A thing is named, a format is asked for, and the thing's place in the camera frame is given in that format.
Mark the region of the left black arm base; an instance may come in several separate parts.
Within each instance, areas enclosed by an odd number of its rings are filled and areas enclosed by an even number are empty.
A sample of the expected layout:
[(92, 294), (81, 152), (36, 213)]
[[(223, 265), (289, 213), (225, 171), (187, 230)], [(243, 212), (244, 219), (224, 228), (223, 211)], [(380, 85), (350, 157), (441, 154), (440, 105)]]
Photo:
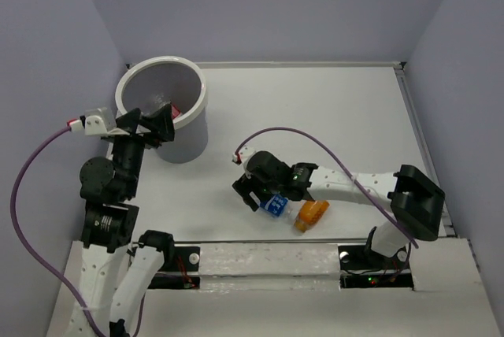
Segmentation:
[(150, 290), (198, 290), (200, 247), (176, 246), (172, 261), (154, 275)]

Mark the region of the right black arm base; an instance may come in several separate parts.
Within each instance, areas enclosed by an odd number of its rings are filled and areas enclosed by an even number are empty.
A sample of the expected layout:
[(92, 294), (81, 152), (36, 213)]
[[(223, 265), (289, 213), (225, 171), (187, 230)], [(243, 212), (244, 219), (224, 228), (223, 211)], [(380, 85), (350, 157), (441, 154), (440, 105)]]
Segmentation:
[(409, 263), (411, 246), (401, 248), (393, 257), (367, 252), (363, 245), (342, 245), (338, 253), (343, 289), (414, 287)]

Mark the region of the red label water bottle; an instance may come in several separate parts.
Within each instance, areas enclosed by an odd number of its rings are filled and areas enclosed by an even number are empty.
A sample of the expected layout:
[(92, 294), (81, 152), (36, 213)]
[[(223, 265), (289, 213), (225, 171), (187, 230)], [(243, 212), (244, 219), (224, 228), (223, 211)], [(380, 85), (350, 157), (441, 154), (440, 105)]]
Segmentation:
[(173, 120), (182, 114), (180, 109), (173, 104), (170, 97), (165, 97), (163, 94), (157, 94), (148, 102), (146, 115), (153, 116), (161, 111), (165, 112), (167, 109), (170, 109), (171, 118)]

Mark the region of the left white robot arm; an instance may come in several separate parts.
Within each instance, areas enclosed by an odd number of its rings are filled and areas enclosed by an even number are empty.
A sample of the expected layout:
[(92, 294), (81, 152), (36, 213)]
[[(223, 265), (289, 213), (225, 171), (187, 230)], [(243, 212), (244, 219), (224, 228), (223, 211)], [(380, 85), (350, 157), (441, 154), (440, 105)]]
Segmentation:
[(80, 170), (85, 217), (80, 235), (80, 281), (67, 336), (136, 336), (146, 290), (158, 270), (174, 261), (166, 232), (146, 231), (132, 247), (139, 207), (136, 196), (145, 150), (174, 140), (172, 106), (152, 113), (139, 108), (115, 117), (107, 108), (88, 110), (69, 122), (112, 144), (109, 156), (87, 160)]

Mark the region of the long blue label bottle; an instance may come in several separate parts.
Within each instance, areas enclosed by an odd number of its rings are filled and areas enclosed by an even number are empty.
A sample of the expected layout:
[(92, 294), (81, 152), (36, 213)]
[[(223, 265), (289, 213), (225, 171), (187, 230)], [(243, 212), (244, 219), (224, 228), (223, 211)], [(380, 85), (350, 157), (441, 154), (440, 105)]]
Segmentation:
[(268, 201), (260, 202), (259, 207), (276, 220), (293, 223), (298, 216), (301, 204), (275, 194)]

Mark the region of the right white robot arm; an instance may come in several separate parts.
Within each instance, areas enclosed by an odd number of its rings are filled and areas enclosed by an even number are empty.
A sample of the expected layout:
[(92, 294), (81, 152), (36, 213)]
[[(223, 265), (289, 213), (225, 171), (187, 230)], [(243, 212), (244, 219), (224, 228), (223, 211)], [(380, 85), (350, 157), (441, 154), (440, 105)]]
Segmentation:
[(290, 201), (338, 201), (375, 206), (385, 222), (371, 229), (360, 256), (379, 268), (418, 241), (439, 238), (445, 192), (413, 165), (381, 174), (340, 172), (314, 163), (288, 165), (268, 151), (234, 154), (243, 174), (233, 189), (252, 210), (275, 195)]

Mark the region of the orange juice bottle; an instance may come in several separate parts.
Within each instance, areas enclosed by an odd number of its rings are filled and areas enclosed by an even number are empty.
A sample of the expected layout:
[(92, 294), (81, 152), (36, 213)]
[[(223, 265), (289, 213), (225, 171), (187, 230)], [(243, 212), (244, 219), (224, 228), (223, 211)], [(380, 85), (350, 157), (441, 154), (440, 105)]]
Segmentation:
[(328, 210), (328, 201), (306, 201), (298, 211), (294, 228), (305, 233), (314, 227)]

